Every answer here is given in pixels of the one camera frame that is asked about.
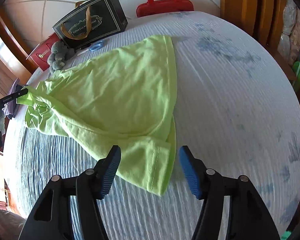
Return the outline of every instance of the red box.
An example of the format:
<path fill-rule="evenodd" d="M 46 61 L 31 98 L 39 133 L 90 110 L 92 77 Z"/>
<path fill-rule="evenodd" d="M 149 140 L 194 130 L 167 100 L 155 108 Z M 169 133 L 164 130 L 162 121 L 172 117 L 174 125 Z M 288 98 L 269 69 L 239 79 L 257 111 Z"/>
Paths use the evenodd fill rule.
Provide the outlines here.
<path fill-rule="evenodd" d="M 47 60 L 51 54 L 51 47 L 56 41 L 60 41 L 60 39 L 55 33 L 53 33 L 45 41 L 35 47 L 35 49 L 30 53 L 30 57 L 43 71 L 50 67 Z"/>

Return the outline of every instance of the gold ribbon handle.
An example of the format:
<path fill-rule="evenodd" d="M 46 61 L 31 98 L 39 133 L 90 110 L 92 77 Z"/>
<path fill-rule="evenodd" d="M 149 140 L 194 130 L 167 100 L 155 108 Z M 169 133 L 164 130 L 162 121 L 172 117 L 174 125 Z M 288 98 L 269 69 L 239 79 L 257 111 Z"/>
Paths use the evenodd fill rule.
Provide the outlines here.
<path fill-rule="evenodd" d="M 79 1 L 75 3 L 75 8 L 77 8 L 78 6 L 80 6 L 83 2 L 86 2 L 89 0 L 85 0 L 85 1 Z M 69 39 L 71 40 L 83 40 L 86 37 L 88 37 L 89 33 L 92 30 L 92 24 L 91 24 L 91 14 L 90 14 L 90 8 L 91 6 L 88 6 L 87 11 L 86 11 L 86 26 L 87 26 L 87 32 L 85 34 L 81 34 L 78 35 L 76 37 L 72 37 L 71 34 L 67 31 L 66 27 L 63 25 L 64 23 L 61 24 L 61 31 L 62 33 Z"/>
<path fill-rule="evenodd" d="M 84 1 L 79 1 L 75 3 L 75 8 L 77 8 L 78 6 L 80 6 L 82 3 L 89 1 L 89 0 L 84 0 Z"/>

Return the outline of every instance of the lime green t-shirt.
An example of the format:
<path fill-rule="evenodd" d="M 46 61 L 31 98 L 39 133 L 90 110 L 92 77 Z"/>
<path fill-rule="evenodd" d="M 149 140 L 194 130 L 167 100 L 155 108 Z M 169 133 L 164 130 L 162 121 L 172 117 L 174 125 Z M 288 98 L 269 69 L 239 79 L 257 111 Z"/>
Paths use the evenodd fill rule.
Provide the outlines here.
<path fill-rule="evenodd" d="M 176 153 L 177 73 L 169 36 L 113 49 L 27 88 L 17 103 L 28 105 L 28 128 L 72 137 L 96 160 L 119 145 L 117 175 L 165 192 Z"/>

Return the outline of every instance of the gray stuffed animal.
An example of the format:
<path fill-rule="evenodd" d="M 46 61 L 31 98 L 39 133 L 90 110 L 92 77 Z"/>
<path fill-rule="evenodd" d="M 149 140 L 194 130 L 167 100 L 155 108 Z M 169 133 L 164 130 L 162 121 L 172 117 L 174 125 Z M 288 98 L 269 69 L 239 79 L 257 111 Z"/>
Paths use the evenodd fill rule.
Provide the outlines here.
<path fill-rule="evenodd" d="M 74 49 L 68 49 L 63 41 L 56 41 L 51 47 L 51 54 L 47 63 L 50 66 L 50 73 L 60 70 L 66 64 L 65 61 L 74 55 Z"/>

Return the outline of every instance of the black gift box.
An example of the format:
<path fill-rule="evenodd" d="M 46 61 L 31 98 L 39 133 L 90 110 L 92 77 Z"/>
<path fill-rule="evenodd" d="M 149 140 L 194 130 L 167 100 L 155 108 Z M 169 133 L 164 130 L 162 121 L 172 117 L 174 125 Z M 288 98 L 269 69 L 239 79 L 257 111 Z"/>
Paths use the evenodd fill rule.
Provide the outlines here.
<path fill-rule="evenodd" d="M 92 42 L 123 32 L 128 24 L 119 0 L 88 0 L 78 3 L 81 5 L 53 26 L 55 33 L 69 48 L 86 47 Z M 89 27 L 87 28 L 86 19 L 89 17 L 91 31 L 87 36 Z"/>

